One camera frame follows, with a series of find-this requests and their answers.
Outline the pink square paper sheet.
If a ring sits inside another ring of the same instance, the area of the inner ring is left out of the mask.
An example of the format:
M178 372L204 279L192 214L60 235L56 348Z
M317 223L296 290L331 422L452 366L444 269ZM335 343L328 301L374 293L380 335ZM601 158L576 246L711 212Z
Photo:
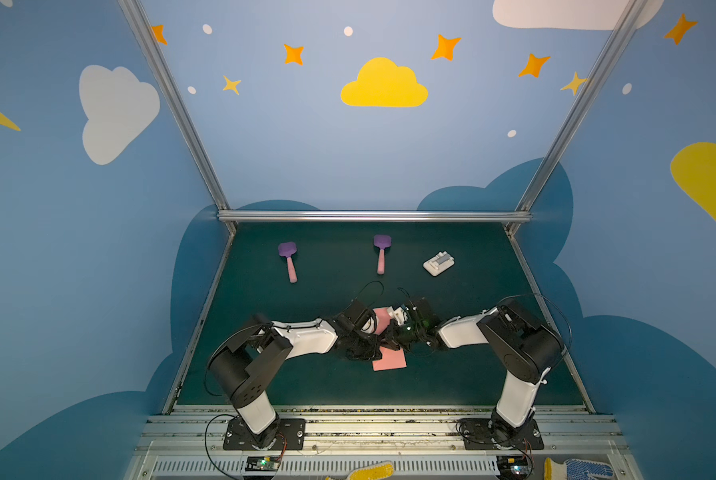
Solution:
M377 327L375 334L381 335L395 320L391 307L375 308ZM407 366L405 353L402 350L393 350L386 347L380 348L381 358L374 360L373 370L375 372L401 369Z

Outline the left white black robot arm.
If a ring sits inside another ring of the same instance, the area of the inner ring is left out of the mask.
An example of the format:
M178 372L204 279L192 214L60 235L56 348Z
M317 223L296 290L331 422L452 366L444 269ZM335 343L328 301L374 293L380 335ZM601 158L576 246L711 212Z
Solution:
M384 333L378 314L358 300L334 317L305 322L273 321L255 314L217 347L207 371L236 410L251 445L267 449L280 428L267 388L286 361L332 351L350 360L378 360Z

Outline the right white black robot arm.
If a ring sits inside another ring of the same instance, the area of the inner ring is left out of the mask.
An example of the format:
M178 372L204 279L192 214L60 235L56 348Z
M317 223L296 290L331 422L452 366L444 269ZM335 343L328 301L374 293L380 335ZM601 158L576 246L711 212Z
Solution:
M506 449L541 439L534 420L535 400L568 347L561 335L522 303L524 297L508 296L480 313L445 321L438 319L424 298L374 311L376 334L386 349L411 351L417 343L433 350L490 346L506 369L506 379L488 419L487 438L479 441L473 431L465 435L473 443Z

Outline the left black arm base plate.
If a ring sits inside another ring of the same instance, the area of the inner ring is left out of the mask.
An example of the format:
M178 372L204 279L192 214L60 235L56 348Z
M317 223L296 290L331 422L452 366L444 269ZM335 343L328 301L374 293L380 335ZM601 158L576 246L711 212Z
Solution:
M303 418L278 419L260 434L254 434L240 417L232 419L224 436L225 451L303 449L306 420Z

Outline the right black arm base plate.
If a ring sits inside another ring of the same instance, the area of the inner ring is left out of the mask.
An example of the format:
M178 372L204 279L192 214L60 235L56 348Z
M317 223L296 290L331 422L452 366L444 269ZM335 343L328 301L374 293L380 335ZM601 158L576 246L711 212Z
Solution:
M521 427L512 427L490 418L464 418L456 424L467 450L544 450L539 426L531 418Z

